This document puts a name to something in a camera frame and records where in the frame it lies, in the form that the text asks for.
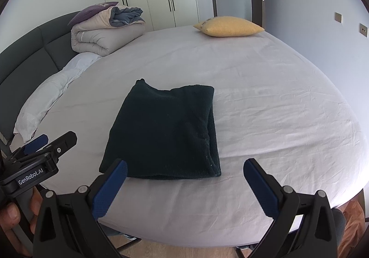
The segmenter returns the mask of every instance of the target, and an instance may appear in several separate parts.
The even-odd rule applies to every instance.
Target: dark green cloth
[[[211,86],[157,90],[137,80],[110,130],[99,171],[119,158],[127,162],[129,177],[220,176],[213,95]]]

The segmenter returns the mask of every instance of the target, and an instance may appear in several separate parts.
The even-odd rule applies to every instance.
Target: bed sheet
[[[109,130],[141,78],[157,89],[215,88],[222,175],[127,178],[102,224],[177,246],[238,246],[258,242],[272,222],[244,179],[248,158],[282,186],[310,194],[325,190],[332,207],[368,182],[366,138],[343,96],[311,62],[265,32],[213,38],[179,27],[144,34],[71,83],[35,134],[53,140],[71,130],[78,138],[46,188],[74,192],[99,175]]]

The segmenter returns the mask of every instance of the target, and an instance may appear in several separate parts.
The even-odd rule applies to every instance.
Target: silver bolt
[[[82,185],[80,187],[78,187],[78,192],[79,193],[85,193],[89,188],[86,185]]]
[[[54,193],[50,190],[46,193],[46,197],[52,197],[54,195]]]
[[[283,186],[283,190],[285,191],[285,193],[292,193],[293,192],[293,188],[291,186]]]
[[[325,192],[324,192],[324,191],[322,191],[322,190],[318,190],[318,195],[319,195],[320,197],[325,197]]]

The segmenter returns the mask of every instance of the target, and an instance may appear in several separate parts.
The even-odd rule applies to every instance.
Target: finger
[[[30,203],[30,208],[31,211],[34,213],[34,215],[38,215],[38,213],[40,212],[41,204],[42,204],[42,196],[38,192],[37,188],[34,186],[33,195]]]
[[[21,255],[30,257],[31,254],[28,252],[28,250],[25,248],[23,244],[19,241],[19,239],[16,237],[15,233],[12,230],[8,230],[5,232],[5,235],[8,237],[9,241],[13,245],[14,249]]]
[[[21,214],[17,205],[10,203],[0,211],[0,226],[4,231],[8,231],[16,226],[21,219]]]
[[[36,224],[37,224],[37,216],[35,215],[31,222],[30,222],[30,225],[31,225],[31,232],[34,234],[35,231],[36,231]]]

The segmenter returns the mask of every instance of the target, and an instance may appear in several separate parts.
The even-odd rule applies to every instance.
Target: blue rubber tip
[[[108,212],[111,203],[127,177],[127,173],[127,163],[122,160],[97,192],[92,200],[91,209],[95,220],[103,217]]]
[[[277,219],[279,215],[278,198],[251,160],[245,161],[244,176],[265,215]]]
[[[37,137],[35,140],[32,140],[29,144],[27,144],[24,147],[23,153],[25,155],[32,154],[38,151],[39,149],[41,149],[43,146],[46,146],[48,142],[49,142],[49,138],[47,137],[47,135],[42,134],[39,137]]]

